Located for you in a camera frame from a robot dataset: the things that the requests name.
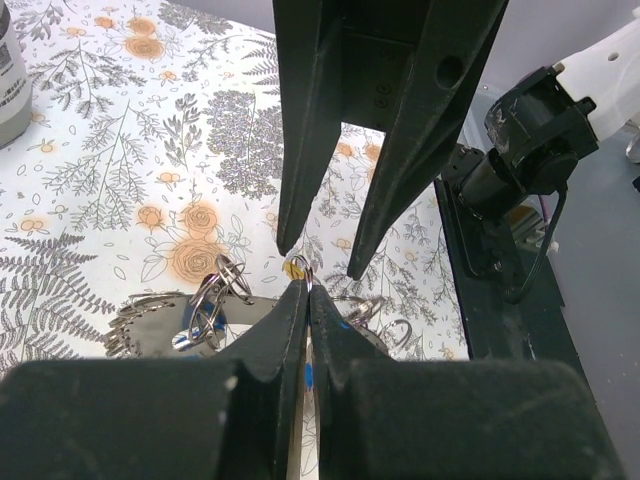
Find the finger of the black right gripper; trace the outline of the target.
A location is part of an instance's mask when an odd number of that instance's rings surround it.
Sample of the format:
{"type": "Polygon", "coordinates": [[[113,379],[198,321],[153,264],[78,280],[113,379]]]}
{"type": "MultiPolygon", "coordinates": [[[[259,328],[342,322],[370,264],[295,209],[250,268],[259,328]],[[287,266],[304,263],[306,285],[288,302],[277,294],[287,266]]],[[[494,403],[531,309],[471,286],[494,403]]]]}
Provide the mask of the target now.
{"type": "Polygon", "coordinates": [[[273,3],[284,157],[277,247],[285,255],[307,221],[341,133],[339,1],[273,3]]]}
{"type": "Polygon", "coordinates": [[[361,212],[352,279],[362,278],[388,229],[448,163],[506,8],[429,2],[361,212]]]}

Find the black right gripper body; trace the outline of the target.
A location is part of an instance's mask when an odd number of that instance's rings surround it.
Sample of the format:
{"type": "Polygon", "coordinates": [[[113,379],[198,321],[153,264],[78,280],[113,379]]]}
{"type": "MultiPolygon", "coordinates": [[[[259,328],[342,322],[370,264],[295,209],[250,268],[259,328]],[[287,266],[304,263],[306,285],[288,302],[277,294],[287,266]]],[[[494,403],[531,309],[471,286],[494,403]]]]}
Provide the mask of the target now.
{"type": "Polygon", "coordinates": [[[342,122],[387,131],[404,71],[416,52],[428,1],[321,1],[319,51],[324,61],[319,131],[342,122]]]}

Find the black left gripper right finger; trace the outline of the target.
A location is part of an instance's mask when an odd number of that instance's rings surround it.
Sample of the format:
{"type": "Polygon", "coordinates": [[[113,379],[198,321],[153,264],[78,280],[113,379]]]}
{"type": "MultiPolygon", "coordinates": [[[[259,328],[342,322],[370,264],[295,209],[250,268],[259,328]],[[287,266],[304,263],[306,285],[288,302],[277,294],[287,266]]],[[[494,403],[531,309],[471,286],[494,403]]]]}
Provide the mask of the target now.
{"type": "Polygon", "coordinates": [[[585,383],[554,361],[396,361],[309,294],[323,479],[621,479],[585,383]]]}

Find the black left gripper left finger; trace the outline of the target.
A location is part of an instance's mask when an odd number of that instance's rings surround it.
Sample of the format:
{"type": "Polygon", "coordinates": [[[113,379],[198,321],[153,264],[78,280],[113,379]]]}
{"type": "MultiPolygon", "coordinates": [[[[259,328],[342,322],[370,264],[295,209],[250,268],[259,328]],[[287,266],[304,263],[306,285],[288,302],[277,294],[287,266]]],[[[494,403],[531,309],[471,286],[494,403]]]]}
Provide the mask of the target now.
{"type": "Polygon", "coordinates": [[[32,361],[1,383],[5,479],[296,479],[307,285],[204,359],[32,361]]]}

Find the blue key tag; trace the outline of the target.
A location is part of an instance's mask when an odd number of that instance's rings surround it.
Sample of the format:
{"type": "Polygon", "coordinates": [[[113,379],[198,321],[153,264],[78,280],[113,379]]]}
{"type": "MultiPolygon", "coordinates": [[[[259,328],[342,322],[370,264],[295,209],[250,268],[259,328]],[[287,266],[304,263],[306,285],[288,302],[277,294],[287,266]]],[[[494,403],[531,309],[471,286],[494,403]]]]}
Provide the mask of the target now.
{"type": "Polygon", "coordinates": [[[310,363],[304,365],[304,386],[307,391],[314,388],[313,366],[310,363]]]}

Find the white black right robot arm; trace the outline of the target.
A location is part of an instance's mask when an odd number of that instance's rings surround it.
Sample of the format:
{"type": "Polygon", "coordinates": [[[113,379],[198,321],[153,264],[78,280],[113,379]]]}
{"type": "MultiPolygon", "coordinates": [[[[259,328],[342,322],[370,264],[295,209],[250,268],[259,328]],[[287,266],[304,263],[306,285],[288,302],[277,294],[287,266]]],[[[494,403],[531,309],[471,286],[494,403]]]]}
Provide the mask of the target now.
{"type": "MultiPolygon", "coordinates": [[[[284,160],[277,247],[299,239],[344,124],[385,139],[354,239],[360,279],[385,233],[445,169],[506,13],[503,1],[277,1],[284,160]]],[[[639,111],[639,24],[541,67],[490,108],[462,181],[476,216],[558,189],[639,111]]]]}

